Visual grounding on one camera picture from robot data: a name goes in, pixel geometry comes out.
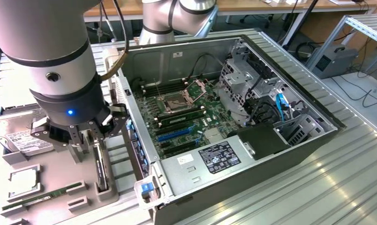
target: warning label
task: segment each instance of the warning label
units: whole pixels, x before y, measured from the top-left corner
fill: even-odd
[[[51,143],[33,137],[30,135],[30,130],[9,134],[7,138],[14,143],[21,152],[26,153],[30,151],[41,150],[53,146]]]
[[[229,142],[222,142],[198,152],[212,174],[216,174],[241,163]]]

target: green circuit board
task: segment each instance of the green circuit board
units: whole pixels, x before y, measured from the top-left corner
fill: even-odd
[[[184,91],[177,91],[154,97],[143,97],[142,94],[134,93],[143,120],[146,122],[149,133],[153,139],[153,143],[162,158],[169,158],[177,154],[184,153],[185,151],[189,151],[194,148],[210,144],[210,139],[205,136],[205,133],[209,129],[218,129],[220,134],[224,138],[226,138],[228,134],[232,131],[238,129],[238,125],[234,119],[232,118],[228,109],[217,98],[218,96],[217,93],[213,91],[210,83],[206,83],[205,90],[206,93],[201,96],[204,90],[197,83],[193,83],[188,87],[189,95],[193,100],[196,100],[201,96],[193,104],[182,104],[181,96]],[[168,104],[168,99],[176,100],[176,102]],[[158,131],[162,128],[159,128],[158,121],[155,121],[154,118],[157,118],[159,115],[168,115],[168,110],[172,110],[170,108],[178,107],[174,108],[174,110],[178,111],[186,109],[196,109],[201,106],[204,106],[204,111],[201,111],[201,113],[196,115],[201,115],[201,118],[196,118],[193,120],[189,119],[184,122],[177,122],[177,125],[184,124],[186,125],[186,127],[190,127],[192,132],[186,135],[181,135],[176,138],[172,138],[168,141],[159,142],[158,138],[161,136],[174,134],[176,132],[184,129],[178,129],[177,131],[157,135]],[[176,150],[177,148],[180,148],[178,146],[193,142],[197,143],[196,146],[192,146],[189,149]]]

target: motherboard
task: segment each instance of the motherboard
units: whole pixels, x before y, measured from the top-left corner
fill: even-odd
[[[240,127],[208,80],[142,87],[134,93],[162,158],[221,141]]]

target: blue pcie slot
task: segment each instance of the blue pcie slot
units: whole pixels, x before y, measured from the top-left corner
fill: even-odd
[[[192,131],[193,131],[193,128],[194,128],[194,126],[186,128],[184,130],[180,130],[180,131],[177,131],[177,132],[169,134],[169,135],[164,135],[164,136],[158,137],[158,142],[164,142],[164,141],[168,141],[169,139],[173,139],[176,137],[190,134]]]

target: power supply label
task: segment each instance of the power supply label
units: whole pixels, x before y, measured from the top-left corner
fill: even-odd
[[[229,142],[222,142],[214,146],[198,151],[204,162],[208,165],[212,174],[226,170],[241,163],[241,160],[229,145]]]

